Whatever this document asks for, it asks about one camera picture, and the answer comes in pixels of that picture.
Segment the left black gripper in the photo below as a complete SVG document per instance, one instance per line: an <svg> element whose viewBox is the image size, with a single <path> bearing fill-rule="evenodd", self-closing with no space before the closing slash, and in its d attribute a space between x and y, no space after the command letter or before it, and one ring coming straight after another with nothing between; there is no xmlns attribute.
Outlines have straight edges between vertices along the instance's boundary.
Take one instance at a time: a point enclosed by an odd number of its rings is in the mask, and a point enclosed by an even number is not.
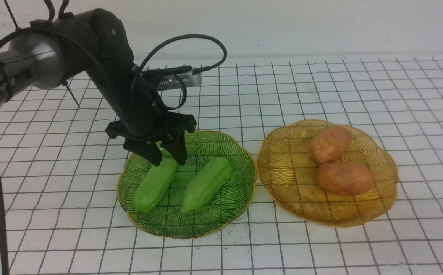
<svg viewBox="0 0 443 275"><path fill-rule="evenodd" d="M155 88L142 75L140 84L134 84L134 91L126 101L126 114L108 124L105 132L115 139L125 139L124 149L148 160L155 167L162 162L162 153L155 143L167 150L179 165L185 165L187 151L185 131L194 132L197 122L193 115L176 113L187 100L187 87L182 83L181 101L176 107L167 106Z"/></svg>

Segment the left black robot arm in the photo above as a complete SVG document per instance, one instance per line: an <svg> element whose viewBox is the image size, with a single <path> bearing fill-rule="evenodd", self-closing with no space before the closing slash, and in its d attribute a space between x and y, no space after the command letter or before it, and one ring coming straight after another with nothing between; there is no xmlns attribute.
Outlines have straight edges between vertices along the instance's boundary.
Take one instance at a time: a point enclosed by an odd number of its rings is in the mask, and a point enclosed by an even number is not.
<svg viewBox="0 0 443 275"><path fill-rule="evenodd" d="M192 115L175 113L159 93L163 78L181 70L147 70L134 63L125 28L114 14L94 9L31 26L0 40L0 105L30 86L53 89L87 73L117 116L105 129L125 139L126 151L158 166L161 149L183 165L185 133L194 132Z"/></svg>

